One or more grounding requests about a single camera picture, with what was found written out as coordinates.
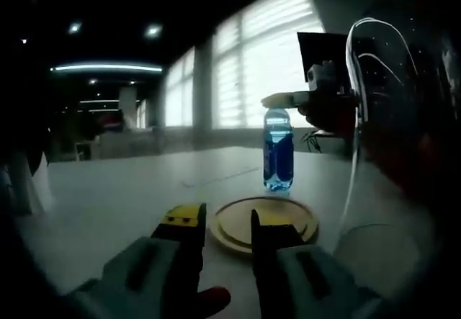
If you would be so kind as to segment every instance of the wooden plate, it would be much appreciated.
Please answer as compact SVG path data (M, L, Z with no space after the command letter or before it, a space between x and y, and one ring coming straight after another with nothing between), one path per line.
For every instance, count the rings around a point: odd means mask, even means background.
M232 251L251 254L251 211L261 215L288 218L304 241L313 237L318 221L306 206L291 199L254 197L242 199L219 209L211 220L213 236Z

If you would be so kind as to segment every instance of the desk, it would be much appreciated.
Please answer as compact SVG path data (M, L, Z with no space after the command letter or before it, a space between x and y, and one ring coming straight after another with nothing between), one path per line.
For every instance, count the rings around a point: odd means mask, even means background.
M222 148L52 163L53 209L19 219L19 228L50 281L60 292L68 292L89 277L98 277L102 266L134 240L150 235L174 205L206 202L212 215L234 200L265 194L262 162L260 149ZM398 209L398 190L377 169L364 168L364 177L371 184L358 186L357 205L349 208L352 214L346 226L384 220L410 227L417 235L429 229L424 213ZM295 153L290 196L317 215L318 245L329 252L339 239L350 171L351 162L336 156ZM225 253L208 234L200 288L213 285L227 287L233 296L222 318L259 317L249 261Z

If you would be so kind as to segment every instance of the window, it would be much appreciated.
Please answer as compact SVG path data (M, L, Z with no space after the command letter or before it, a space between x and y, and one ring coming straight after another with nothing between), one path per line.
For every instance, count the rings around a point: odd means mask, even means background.
M165 126L192 126L194 88L194 56L192 48L169 70L165 82Z
M141 102L141 104L139 104L139 107L136 110L136 127L146 128L146 100L145 99Z
M311 0L259 0L213 41L213 127L262 127L261 99L308 90L297 32L325 32ZM308 127L289 109L294 127Z

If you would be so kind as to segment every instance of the plastic bottle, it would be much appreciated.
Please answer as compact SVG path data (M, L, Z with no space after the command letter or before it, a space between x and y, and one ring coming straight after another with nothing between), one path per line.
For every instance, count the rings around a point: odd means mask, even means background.
M293 183L293 129L284 109L264 115L264 186L271 192L287 191Z

